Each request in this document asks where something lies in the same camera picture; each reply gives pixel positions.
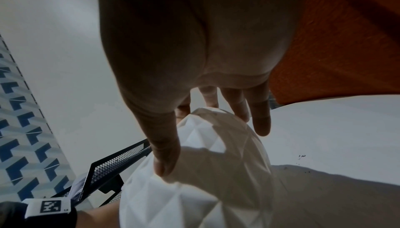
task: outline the faceted lamp shade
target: faceted lamp shade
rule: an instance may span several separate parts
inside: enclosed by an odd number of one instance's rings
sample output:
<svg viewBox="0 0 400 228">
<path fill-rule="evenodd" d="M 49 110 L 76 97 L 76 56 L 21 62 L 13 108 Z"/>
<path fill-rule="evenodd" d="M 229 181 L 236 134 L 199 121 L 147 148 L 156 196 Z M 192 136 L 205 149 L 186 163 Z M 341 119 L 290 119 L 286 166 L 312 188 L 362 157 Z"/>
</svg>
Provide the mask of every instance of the faceted lamp shade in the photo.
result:
<svg viewBox="0 0 400 228">
<path fill-rule="evenodd" d="M 265 228 L 273 178 L 267 153 L 242 120 L 200 108 L 178 125 L 182 146 L 161 178 L 150 154 L 125 183 L 121 228 Z"/>
</svg>

